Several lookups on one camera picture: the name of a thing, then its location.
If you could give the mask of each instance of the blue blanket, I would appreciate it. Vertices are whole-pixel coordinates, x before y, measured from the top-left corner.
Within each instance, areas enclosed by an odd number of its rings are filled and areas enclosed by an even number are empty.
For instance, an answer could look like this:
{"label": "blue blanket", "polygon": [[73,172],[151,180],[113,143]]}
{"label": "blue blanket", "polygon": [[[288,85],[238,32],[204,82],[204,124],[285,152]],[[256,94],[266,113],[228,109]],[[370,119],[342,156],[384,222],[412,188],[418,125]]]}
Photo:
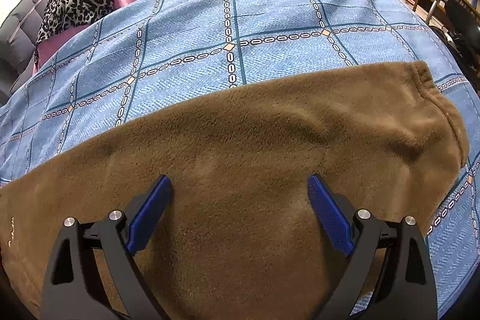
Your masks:
{"label": "blue blanket", "polygon": [[479,262],[480,100],[447,48],[399,0],[139,0],[117,10],[66,43],[0,108],[1,184],[112,127],[198,95],[417,59],[458,107],[470,137],[468,164],[426,239],[442,315]]}

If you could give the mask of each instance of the blue gripper pad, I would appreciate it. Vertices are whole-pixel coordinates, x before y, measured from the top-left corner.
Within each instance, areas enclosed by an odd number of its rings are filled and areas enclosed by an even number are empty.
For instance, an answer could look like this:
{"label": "blue gripper pad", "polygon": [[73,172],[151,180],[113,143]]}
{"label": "blue gripper pad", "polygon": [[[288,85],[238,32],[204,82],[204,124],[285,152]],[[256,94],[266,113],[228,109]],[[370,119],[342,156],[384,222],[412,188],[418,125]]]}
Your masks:
{"label": "blue gripper pad", "polygon": [[351,240],[350,224],[316,175],[308,179],[308,198],[333,247],[342,251],[345,256],[351,254],[354,245]]}
{"label": "blue gripper pad", "polygon": [[150,195],[129,225],[127,251],[135,255],[144,250],[154,232],[163,211],[170,201],[172,184],[167,176],[159,178]]}

